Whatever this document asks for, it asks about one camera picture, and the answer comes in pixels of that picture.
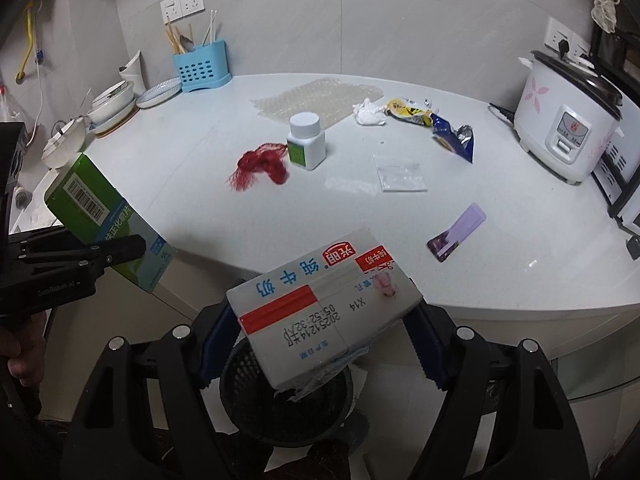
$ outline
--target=pill bottle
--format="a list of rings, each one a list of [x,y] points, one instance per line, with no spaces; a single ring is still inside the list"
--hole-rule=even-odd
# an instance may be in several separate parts
[[[326,157],[324,130],[320,129],[320,117],[313,112],[295,114],[289,120],[287,146],[289,160],[311,171]]]

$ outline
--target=black mesh trash bin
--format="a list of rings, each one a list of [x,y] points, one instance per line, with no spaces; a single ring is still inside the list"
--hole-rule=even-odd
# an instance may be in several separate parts
[[[327,439],[346,418],[353,401],[351,372],[345,368],[297,402],[293,390],[276,394],[247,339],[231,352],[220,377],[220,398],[238,430],[277,447],[303,447]]]

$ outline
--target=yellow snack bag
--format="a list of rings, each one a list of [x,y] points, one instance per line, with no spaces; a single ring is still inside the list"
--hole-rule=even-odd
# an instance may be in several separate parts
[[[386,104],[386,109],[389,114],[401,121],[427,127],[433,126],[431,110],[418,108],[418,103],[411,101],[411,99],[391,99]]]

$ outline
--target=red mesh bag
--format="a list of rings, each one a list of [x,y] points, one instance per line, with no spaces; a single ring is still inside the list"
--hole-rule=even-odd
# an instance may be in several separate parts
[[[254,152],[246,152],[238,160],[238,169],[229,177],[227,183],[236,191],[244,191],[255,181],[256,173],[266,173],[276,184],[284,184],[289,174],[282,159],[287,152],[286,144],[266,142]]]

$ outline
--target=blue gripper pad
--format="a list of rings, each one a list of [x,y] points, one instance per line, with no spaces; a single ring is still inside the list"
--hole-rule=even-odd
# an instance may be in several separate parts
[[[198,370],[201,388],[205,388],[213,379],[222,375],[239,333],[240,324],[225,298],[225,305],[202,345]]]
[[[420,303],[402,318],[402,322],[424,374],[436,383],[438,389],[446,390],[450,379],[446,368],[446,349],[423,310],[425,306],[424,302]]]

